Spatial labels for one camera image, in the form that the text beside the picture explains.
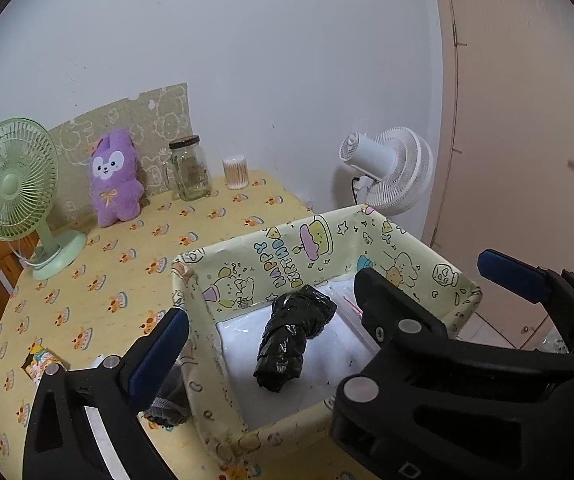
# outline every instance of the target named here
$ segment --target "glass jar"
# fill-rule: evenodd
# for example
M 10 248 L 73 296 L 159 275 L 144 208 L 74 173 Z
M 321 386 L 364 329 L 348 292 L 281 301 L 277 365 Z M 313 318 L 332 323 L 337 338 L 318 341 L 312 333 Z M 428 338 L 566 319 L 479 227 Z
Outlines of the glass jar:
M 197 135 L 183 137 L 169 143 L 171 158 L 163 166 L 163 178 L 171 189 L 167 167 L 171 165 L 178 194 L 183 200 L 196 200 L 211 192 L 211 179 L 207 170 L 205 152 Z

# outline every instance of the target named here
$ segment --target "fan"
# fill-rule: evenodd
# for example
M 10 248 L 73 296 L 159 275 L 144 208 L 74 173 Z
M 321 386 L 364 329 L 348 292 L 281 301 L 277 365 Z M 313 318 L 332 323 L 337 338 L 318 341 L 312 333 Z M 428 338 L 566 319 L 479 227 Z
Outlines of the fan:
M 357 203 L 367 203 L 385 216 L 413 206 L 433 174 L 427 142 L 409 128 L 392 128 L 376 139 L 350 134 L 340 146 L 340 160 L 365 173 L 353 184 Z
M 51 234 L 46 218 L 57 187 L 56 147 L 47 131 L 28 119 L 0 123 L 0 240 L 38 233 L 42 246 L 27 261 L 36 280 L 67 267 L 86 244 L 86 235 L 77 231 Z

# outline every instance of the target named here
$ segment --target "jar lid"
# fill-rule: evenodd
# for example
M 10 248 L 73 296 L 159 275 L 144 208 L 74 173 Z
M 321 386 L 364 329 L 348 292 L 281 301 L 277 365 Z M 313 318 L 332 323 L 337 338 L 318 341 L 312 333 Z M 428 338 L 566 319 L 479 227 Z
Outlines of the jar lid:
M 177 148 L 184 148 L 185 146 L 191 146 L 193 144 L 198 144 L 199 142 L 200 142 L 200 136 L 198 135 L 183 137 L 182 139 L 172 140 L 169 143 L 169 149 L 175 150 Z

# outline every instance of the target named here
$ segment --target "pink door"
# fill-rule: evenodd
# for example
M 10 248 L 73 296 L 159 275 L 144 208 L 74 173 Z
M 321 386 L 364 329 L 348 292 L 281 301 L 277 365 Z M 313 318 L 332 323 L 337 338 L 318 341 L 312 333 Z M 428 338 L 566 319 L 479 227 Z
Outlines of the pink door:
M 433 248 L 479 282 L 478 313 L 520 348 L 545 311 L 481 278 L 476 260 L 494 248 L 574 270 L 574 6 L 452 5 L 458 99 Z

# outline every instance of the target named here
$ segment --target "yellow tablecloth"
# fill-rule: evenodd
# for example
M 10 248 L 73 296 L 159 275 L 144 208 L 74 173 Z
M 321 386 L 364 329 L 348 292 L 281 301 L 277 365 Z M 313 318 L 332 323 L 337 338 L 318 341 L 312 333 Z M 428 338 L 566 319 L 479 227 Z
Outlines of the yellow tablecloth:
M 89 366 L 100 354 L 123 355 L 150 331 L 148 320 L 171 306 L 170 263 L 178 253 L 310 215 L 266 174 L 253 171 L 250 179 L 246 189 L 230 191 L 218 178 L 211 196 L 194 202 L 157 195 L 131 222 L 80 226 L 87 247 L 69 268 L 44 282 L 28 272 L 20 276 L 0 323 L 0 471 L 8 480 L 22 478 L 36 384 L 20 367 L 34 341 L 72 369 Z M 168 431 L 140 420 L 181 480 L 374 478 L 329 438 L 282 460 L 222 470 L 192 422 Z

